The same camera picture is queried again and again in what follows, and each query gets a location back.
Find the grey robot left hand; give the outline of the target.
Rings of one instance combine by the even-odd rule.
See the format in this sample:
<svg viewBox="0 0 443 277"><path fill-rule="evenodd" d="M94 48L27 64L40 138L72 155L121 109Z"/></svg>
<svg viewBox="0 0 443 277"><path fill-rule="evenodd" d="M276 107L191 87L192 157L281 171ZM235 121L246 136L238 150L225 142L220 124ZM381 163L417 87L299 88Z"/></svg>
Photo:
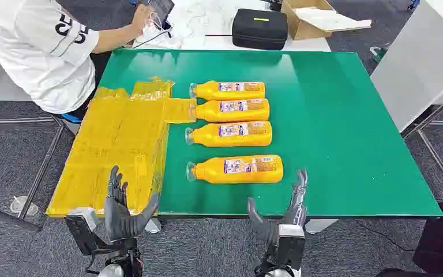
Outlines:
<svg viewBox="0 0 443 277"><path fill-rule="evenodd" d="M145 229L159 206L159 194L151 195L147 206L138 215L131 215L127 208L127 182L122 183L117 165L110 171L108 192L104 201L104 222L110 241L136 238Z"/></svg>

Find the person's right hand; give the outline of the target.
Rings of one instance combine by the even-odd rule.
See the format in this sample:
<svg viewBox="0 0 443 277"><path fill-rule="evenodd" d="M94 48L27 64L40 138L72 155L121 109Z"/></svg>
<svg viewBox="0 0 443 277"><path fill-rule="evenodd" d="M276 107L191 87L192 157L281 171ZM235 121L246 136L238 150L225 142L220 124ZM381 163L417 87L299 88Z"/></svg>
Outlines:
<svg viewBox="0 0 443 277"><path fill-rule="evenodd" d="M149 5L138 4L133 15L131 27L134 37L142 35L142 30L147 25L151 15L155 12L154 8Z"/></svg>

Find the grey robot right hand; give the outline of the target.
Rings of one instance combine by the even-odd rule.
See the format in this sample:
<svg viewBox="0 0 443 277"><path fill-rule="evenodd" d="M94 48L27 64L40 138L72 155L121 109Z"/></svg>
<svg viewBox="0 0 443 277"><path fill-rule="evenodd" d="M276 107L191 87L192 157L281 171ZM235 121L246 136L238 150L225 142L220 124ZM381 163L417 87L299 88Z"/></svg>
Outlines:
<svg viewBox="0 0 443 277"><path fill-rule="evenodd" d="M307 214L305 206L308 183L307 169L298 170L296 175L298 181L292 183L290 202L280 225L298 226L299 229L303 230ZM279 225L267 221L258 213L255 200L252 197L247 198L247 213L258 239L270 245L277 245Z"/></svg>

